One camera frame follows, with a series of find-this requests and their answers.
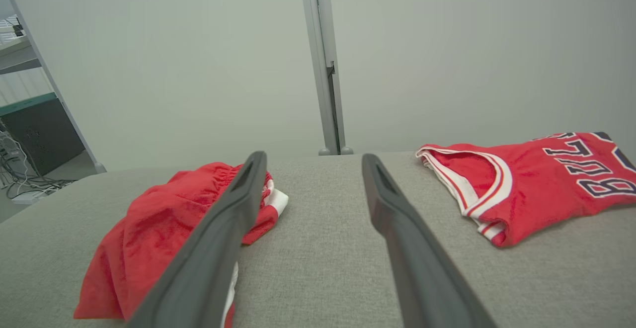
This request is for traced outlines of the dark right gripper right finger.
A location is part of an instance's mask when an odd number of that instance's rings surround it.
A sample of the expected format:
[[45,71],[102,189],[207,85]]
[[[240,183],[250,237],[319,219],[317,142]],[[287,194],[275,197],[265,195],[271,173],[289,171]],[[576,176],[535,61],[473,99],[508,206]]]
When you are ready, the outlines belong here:
[[388,247],[406,328],[494,328],[496,323],[375,154],[362,157],[375,230]]

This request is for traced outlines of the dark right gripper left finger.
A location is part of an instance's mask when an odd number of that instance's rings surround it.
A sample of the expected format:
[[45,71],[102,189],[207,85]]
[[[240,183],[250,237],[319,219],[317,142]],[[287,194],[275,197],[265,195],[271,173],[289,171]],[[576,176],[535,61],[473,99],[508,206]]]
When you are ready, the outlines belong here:
[[127,322],[129,328],[221,328],[241,240],[254,226],[267,156],[248,156]]

